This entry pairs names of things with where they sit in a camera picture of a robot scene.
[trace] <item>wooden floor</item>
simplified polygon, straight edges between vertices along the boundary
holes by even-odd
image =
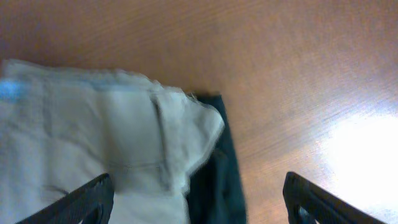
[[[250,223],[288,170],[398,223],[398,1],[1,0],[0,57],[220,91]]]

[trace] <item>brown table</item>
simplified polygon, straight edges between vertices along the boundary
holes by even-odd
[[[220,91],[250,223],[288,170],[398,223],[397,1],[2,0],[0,57]]]

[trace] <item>garment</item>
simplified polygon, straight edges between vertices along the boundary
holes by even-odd
[[[188,223],[188,176],[210,156],[220,114],[121,70],[11,60],[19,99],[0,101],[0,223],[15,223],[96,176],[114,183],[110,223]]]
[[[225,128],[209,161],[191,176],[187,195],[191,223],[246,223],[238,162],[223,99],[221,95],[199,96],[198,101],[214,106]]]

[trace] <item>black fabric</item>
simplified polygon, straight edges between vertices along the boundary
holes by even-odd
[[[246,223],[246,206],[226,111],[221,96],[199,96],[214,106],[225,128],[209,161],[190,179],[187,195],[192,224]]]

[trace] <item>wooden surface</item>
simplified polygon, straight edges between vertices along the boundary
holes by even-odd
[[[220,91],[250,223],[287,223],[294,170],[398,223],[398,2],[12,0],[0,57]]]

